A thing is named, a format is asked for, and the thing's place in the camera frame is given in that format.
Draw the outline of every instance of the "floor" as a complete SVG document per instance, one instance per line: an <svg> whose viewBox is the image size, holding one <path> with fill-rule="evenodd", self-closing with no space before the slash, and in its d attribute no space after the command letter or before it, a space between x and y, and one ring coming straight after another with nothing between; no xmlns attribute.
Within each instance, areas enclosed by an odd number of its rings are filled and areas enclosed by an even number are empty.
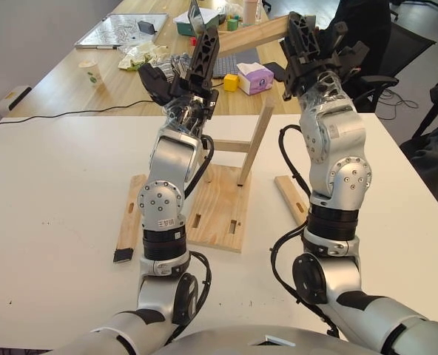
<svg viewBox="0 0 438 355"><path fill-rule="evenodd" d="M319 28L328 26L339 4L339 0L268 1L272 4L270 18L286 15L290 11L302 15L317 14L316 23ZM401 144L413 135L432 106L429 90L438 82L438 9L432 5L411 2L403 3L399 7L392 5L391 9L399 13L398 25L437 42L397 75L400 83L395 86L394 91L399 93L405 100L415 101L419 105L418 109L411 109L403 105L398 106L397 117L394 120L382 120L383 125L393 139ZM381 118L392 118L394 109L380 104L377 107L377 115ZM438 118L428 128L428 131L437 126Z"/></svg>

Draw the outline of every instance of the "green box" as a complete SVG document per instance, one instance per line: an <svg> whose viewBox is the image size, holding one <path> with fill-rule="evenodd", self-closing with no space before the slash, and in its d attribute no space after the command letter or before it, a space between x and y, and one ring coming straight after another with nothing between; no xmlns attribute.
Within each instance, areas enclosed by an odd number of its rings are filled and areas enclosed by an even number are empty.
<svg viewBox="0 0 438 355"><path fill-rule="evenodd" d="M212 27L212 26L219 26L219 15L213 17L207 24L206 29ZM185 24L183 22L177 22L176 23L176 29L178 30L178 33L183 36L190 36L195 37L195 31L192 29L191 24Z"/></svg>

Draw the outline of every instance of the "wooden board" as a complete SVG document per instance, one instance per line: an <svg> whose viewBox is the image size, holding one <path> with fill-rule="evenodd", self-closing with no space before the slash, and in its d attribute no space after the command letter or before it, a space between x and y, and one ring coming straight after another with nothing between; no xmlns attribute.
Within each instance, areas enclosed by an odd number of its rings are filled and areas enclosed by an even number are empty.
<svg viewBox="0 0 438 355"><path fill-rule="evenodd" d="M118 235L114 252L114 263L122 263L132 259L138 242L138 226L141 212L137 206L138 192L146 182L146 175L135 175L130 180L129 194L122 219L121 231Z"/></svg>
<svg viewBox="0 0 438 355"><path fill-rule="evenodd" d="M298 194L292 179L288 175L277 176L275 184L285 199L286 205L292 213L296 224L301 226L308 217L308 204Z"/></svg>
<svg viewBox="0 0 438 355"><path fill-rule="evenodd" d="M250 149L250 142L246 141L225 141L214 139L214 150L221 152L247 153Z"/></svg>
<svg viewBox="0 0 438 355"><path fill-rule="evenodd" d="M261 44L267 44L276 39L285 37L288 27L288 16L282 16L270 21L256 24L255 26L243 27L230 33L219 35L219 57L243 50L256 48Z"/></svg>
<svg viewBox="0 0 438 355"><path fill-rule="evenodd" d="M250 175L237 186L240 168L209 165L210 183L201 179L186 222L188 242L217 249L242 251L249 204Z"/></svg>
<svg viewBox="0 0 438 355"><path fill-rule="evenodd" d="M266 127L269 126L274 107L275 102L273 97L266 96L265 100L263 101L262 110L258 116L258 121L257 125L255 126L252 140L250 141L249 151L247 152L247 156L243 161L242 171L240 172L240 176L237 180L237 185L239 186L242 186L249 176L250 169L252 168L252 164L254 163L258 149L260 148L260 143L262 143L263 135L265 135Z"/></svg>

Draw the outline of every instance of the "label sticker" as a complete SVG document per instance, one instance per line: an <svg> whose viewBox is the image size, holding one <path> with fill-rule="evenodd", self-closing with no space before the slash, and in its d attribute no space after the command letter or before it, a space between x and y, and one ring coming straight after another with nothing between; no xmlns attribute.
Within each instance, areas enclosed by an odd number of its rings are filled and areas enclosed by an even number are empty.
<svg viewBox="0 0 438 355"><path fill-rule="evenodd" d="M175 225L175 220L173 218L169 218L168 220L159 220L158 227L166 228Z"/></svg>

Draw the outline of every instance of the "wooden stick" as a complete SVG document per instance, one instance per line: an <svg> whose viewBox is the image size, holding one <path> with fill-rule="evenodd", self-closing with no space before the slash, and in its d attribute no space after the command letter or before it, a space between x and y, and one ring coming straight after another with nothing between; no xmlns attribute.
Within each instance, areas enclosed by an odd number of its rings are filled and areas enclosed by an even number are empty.
<svg viewBox="0 0 438 355"><path fill-rule="evenodd" d="M218 57L256 48L285 37L288 26L288 16L282 16L265 21L254 26L244 27L230 33L219 35L220 48Z"/></svg>
<svg viewBox="0 0 438 355"><path fill-rule="evenodd" d="M239 180L237 184L242 186L247 176L249 176L250 169L254 163L255 156L257 155L258 148L262 142L263 135L265 135L266 127L269 125L270 118L272 117L273 108L275 106L274 100L271 96L267 96L263 102L262 110L258 116L257 126L255 126L254 135L250 141L250 149L247 152L247 156L243 161L242 171L240 172Z"/></svg>
<svg viewBox="0 0 438 355"><path fill-rule="evenodd" d="M247 153L249 149L250 142L214 139L214 150L218 152Z"/></svg>
<svg viewBox="0 0 438 355"><path fill-rule="evenodd" d="M114 252L114 263L131 260L133 250L137 246L138 225L141 219L141 212L137 206L137 195L145 182L146 176L143 174L132 176L130 180L124 219L122 220L121 231Z"/></svg>
<svg viewBox="0 0 438 355"><path fill-rule="evenodd" d="M301 226L308 217L308 205L303 201L300 194L294 187L292 179L288 175L277 176L275 184L280 190L283 198L297 225Z"/></svg>

